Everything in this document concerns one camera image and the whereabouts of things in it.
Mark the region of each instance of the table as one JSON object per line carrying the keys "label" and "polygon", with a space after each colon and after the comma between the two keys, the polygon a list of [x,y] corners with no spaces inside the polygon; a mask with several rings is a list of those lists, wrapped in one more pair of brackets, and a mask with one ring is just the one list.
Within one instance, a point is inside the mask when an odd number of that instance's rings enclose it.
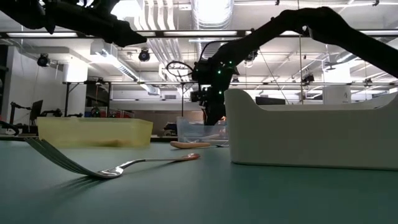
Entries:
{"label": "table", "polygon": [[63,170],[24,142],[0,142],[0,223],[396,223],[398,172],[244,166],[227,148],[172,151],[64,149],[92,170],[128,159],[145,163],[114,180]]}

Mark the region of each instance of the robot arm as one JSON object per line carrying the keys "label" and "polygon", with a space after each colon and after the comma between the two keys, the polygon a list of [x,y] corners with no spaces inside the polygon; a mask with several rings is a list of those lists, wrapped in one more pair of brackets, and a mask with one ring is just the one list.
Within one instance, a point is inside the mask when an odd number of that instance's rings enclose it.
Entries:
{"label": "robot arm", "polygon": [[229,88],[235,66],[253,50],[291,30],[325,44],[338,45],[352,54],[398,78],[398,51],[351,28],[328,7],[285,10],[270,22],[241,39],[224,44],[207,61],[195,63],[192,78],[207,90],[193,93],[205,107],[205,124],[214,125],[225,115],[224,91]]}
{"label": "robot arm", "polygon": [[147,39],[111,14],[119,0],[94,0],[90,7],[77,5],[79,0],[2,0],[0,11],[28,29],[46,30],[53,34],[55,26],[101,37],[120,47],[145,43]]}

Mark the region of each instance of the yellow plastic bin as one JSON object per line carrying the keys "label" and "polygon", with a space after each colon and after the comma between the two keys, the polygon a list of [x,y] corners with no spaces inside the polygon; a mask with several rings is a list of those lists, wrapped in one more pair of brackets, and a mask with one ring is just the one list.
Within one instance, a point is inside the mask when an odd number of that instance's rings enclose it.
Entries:
{"label": "yellow plastic bin", "polygon": [[150,144],[153,123],[126,118],[38,118],[39,138],[55,147],[140,147]]}

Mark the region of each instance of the clear plastic container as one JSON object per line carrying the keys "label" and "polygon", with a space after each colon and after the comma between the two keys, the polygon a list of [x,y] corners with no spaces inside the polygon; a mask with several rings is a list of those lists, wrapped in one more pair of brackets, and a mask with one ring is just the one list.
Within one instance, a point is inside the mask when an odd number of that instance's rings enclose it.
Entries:
{"label": "clear plastic container", "polygon": [[122,118],[44,118],[39,138],[56,147],[140,147],[150,144],[153,123]]}
{"label": "clear plastic container", "polygon": [[226,121],[219,121],[214,126],[205,126],[202,121],[188,121],[178,117],[177,134],[179,142],[228,140]]}

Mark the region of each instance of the fork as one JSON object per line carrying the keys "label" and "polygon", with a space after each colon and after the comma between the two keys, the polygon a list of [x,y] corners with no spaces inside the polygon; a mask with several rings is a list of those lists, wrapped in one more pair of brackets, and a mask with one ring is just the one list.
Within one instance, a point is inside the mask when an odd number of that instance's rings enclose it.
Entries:
{"label": "fork", "polygon": [[191,153],[179,158],[163,158],[163,159],[137,159],[125,162],[114,168],[101,170],[98,172],[90,171],[83,166],[77,164],[75,161],[69,159],[66,155],[62,154],[57,148],[52,146],[46,140],[25,139],[25,141],[32,146],[37,152],[49,159],[54,164],[77,174],[88,175],[91,177],[99,177],[104,179],[114,179],[120,177],[123,171],[138,162],[162,162],[162,161],[190,161],[200,157],[199,154]]}

